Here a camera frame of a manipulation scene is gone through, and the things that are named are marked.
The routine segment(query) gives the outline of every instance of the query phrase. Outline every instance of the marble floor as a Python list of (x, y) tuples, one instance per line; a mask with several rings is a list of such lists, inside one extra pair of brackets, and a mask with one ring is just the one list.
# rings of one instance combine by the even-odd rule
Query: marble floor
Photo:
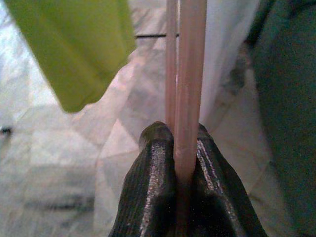
[[(131, 0), (136, 34), (165, 32), (164, 1)], [(0, 1), (0, 237), (106, 236), (142, 130), (164, 120), (165, 39), (138, 39), (104, 96), (62, 111)], [(223, 80), (206, 124), (269, 236), (295, 236), (261, 125), (251, 63)]]

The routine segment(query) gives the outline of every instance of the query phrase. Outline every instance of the white fabric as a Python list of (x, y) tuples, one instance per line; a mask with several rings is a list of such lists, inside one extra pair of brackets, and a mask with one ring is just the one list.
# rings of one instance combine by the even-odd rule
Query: white fabric
[(200, 122), (213, 108), (219, 82), (234, 67), (260, 0), (208, 0)]

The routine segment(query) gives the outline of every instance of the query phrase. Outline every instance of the yellow-green fabric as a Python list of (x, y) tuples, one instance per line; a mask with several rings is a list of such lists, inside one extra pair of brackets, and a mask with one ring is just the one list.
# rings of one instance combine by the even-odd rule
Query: yellow-green fabric
[(5, 0), (63, 109), (98, 101), (135, 48), (127, 0)]

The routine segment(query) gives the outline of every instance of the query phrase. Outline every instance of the tiled floor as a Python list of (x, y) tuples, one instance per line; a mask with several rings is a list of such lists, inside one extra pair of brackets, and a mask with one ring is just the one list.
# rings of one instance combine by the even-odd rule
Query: tiled floor
[[(136, 34), (165, 31), (162, 2), (144, 8), (142, 0), (132, 0)], [(164, 120), (165, 41), (138, 40), (130, 63), (102, 99), (67, 114), (2, 1), (0, 22), (0, 124), (14, 129), (0, 139), (0, 237), (104, 236), (138, 155), (140, 133)], [(261, 126), (252, 70), (234, 90), (222, 88), (206, 126), (241, 177), (267, 233), (294, 236)]]

